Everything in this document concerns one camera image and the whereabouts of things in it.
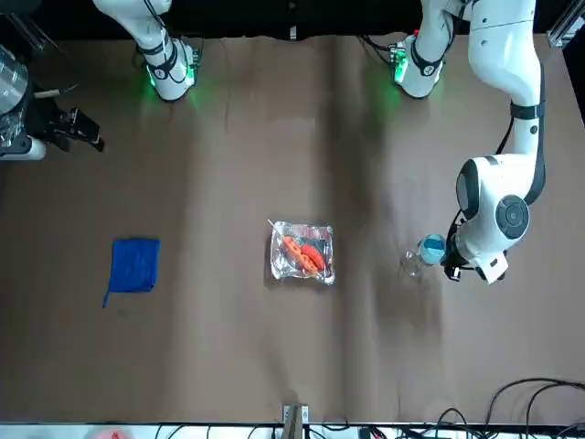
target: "blue cloth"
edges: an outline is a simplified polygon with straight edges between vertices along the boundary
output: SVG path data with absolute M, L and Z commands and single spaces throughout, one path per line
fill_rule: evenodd
M 101 307 L 108 304 L 110 293 L 145 293 L 153 289 L 160 247 L 160 240 L 146 238 L 113 242 L 110 282 Z

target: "plastic bag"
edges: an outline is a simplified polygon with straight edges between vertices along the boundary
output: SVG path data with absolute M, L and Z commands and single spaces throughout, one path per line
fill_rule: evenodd
M 308 270 L 311 262 L 315 271 Z M 272 228 L 271 271 L 276 279 L 283 277 L 314 278 L 331 285 L 335 280 L 333 267 L 333 229 L 277 221 Z

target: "sausage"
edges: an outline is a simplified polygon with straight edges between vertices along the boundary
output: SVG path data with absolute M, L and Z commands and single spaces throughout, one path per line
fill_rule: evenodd
M 313 261 L 313 263 L 316 265 L 320 272 L 325 268 L 325 261 L 323 259 L 323 256 L 321 255 L 321 252 L 319 252 L 312 245 L 303 244 L 301 246 L 301 252 L 303 254 L 306 254 L 311 259 L 311 261 Z
M 303 266 L 303 268 L 311 273 L 311 274 L 315 274 L 319 272 L 319 269 L 317 268 L 317 266 L 314 264 L 314 262 L 311 260 L 311 258 L 306 255 L 303 254 L 303 252 L 301 251 L 301 247 L 299 246 L 299 244 L 297 244 L 297 242 L 294 240 L 294 238 L 292 236 L 283 236 L 282 237 L 282 242 L 284 243 L 284 247 L 286 248 L 286 251 L 288 253 L 291 254 L 291 256 L 300 264 Z

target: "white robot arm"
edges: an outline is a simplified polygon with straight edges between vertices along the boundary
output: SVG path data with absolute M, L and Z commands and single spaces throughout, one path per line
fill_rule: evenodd
M 93 0 L 106 16 L 116 20 L 134 38 L 148 64 L 158 95 L 175 101 L 195 84 L 200 54 L 183 41 L 170 38 L 159 17 L 171 0 Z
M 454 38 L 453 16 L 469 20 L 468 57 L 483 82 L 507 92 L 514 128 L 508 154 L 468 160 L 457 177 L 463 225 L 454 221 L 443 262 L 459 280 L 470 265 L 490 284 L 507 269 L 505 251 L 526 233 L 528 205 L 545 185 L 544 75 L 532 38 L 536 0 L 422 0 L 420 33 L 402 43 L 395 81 L 410 96 L 428 95 Z

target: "plastic bottle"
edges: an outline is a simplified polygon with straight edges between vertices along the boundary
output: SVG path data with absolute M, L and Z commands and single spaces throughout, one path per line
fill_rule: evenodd
M 445 239 L 441 235 L 427 235 L 400 258 L 400 269 L 409 277 L 419 278 L 425 267 L 440 263 L 446 252 Z

